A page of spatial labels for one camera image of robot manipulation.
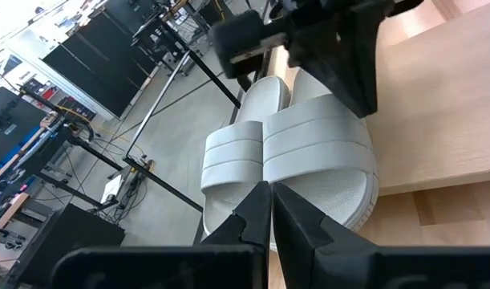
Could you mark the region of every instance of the white slide sandal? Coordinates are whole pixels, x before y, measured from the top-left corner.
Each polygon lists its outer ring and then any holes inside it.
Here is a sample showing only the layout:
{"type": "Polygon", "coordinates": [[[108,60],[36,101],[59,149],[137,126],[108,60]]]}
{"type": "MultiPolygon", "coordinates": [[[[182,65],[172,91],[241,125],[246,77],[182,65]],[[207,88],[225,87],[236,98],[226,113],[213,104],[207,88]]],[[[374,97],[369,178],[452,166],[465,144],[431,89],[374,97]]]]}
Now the white slide sandal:
{"type": "MultiPolygon", "coordinates": [[[[366,125],[328,90],[311,84],[322,85],[311,75],[298,74],[294,105],[263,123],[264,180],[288,185],[336,222],[359,230],[379,195],[366,125]],[[309,91],[323,95],[313,98],[309,91]]],[[[276,250],[273,238],[271,246],[276,250]]]]}
{"type": "Polygon", "coordinates": [[[220,226],[262,181],[262,121],[289,103],[290,92],[283,80],[265,77],[246,92],[236,123],[207,137],[201,181],[206,234],[220,226]]]}

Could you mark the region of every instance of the concrete floor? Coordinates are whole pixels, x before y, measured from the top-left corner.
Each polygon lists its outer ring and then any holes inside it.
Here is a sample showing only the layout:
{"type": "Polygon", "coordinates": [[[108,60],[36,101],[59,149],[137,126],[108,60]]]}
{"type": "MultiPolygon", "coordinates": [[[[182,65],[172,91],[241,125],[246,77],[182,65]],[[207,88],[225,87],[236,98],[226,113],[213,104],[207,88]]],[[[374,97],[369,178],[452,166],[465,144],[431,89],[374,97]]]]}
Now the concrete floor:
{"type": "MultiPolygon", "coordinates": [[[[259,12],[264,7],[264,3],[263,0],[252,1],[253,8],[259,12]]],[[[234,1],[229,6],[234,13],[247,9],[244,1],[234,1]]],[[[220,64],[211,47],[205,53],[203,60],[237,96],[239,85],[236,80],[226,79],[222,74],[220,64]]],[[[138,125],[168,80],[167,73],[163,68],[158,71],[122,121],[103,122],[95,119],[95,125],[98,127],[95,130],[102,135],[103,140],[111,141],[122,149],[128,147],[128,140],[134,137],[138,125]]],[[[200,192],[200,174],[205,139],[209,133],[228,125],[232,112],[233,104],[200,68],[194,67],[189,76],[176,77],[137,144],[149,158],[156,161],[153,173],[202,206],[204,196],[200,192]]],[[[102,141],[99,141],[99,144],[107,149],[97,147],[99,151],[104,151],[121,165],[126,165],[121,161],[121,156],[114,154],[121,153],[118,148],[102,141]]],[[[139,149],[134,149],[132,154],[139,157],[141,152],[139,149]]],[[[62,168],[72,174],[75,172],[82,187],[75,177],[71,179],[69,185],[80,191],[84,190],[87,195],[99,200],[107,183],[107,176],[114,173],[114,169],[81,148],[72,148],[68,156],[74,170],[71,169],[68,159],[63,162],[62,168]]],[[[191,245],[201,214],[153,181],[148,180],[146,183],[148,192],[144,201],[120,223],[127,232],[124,245],[191,245]]],[[[50,185],[47,185],[47,188],[62,198],[63,203],[70,201],[86,210],[91,208],[89,204],[78,198],[67,197],[69,194],[66,192],[53,189],[50,185]]],[[[144,187],[138,199],[141,199],[143,194],[145,194],[144,187]]],[[[38,198],[51,199],[54,196],[45,189],[38,198]]],[[[63,206],[57,200],[43,202],[53,208],[63,206]]]]}

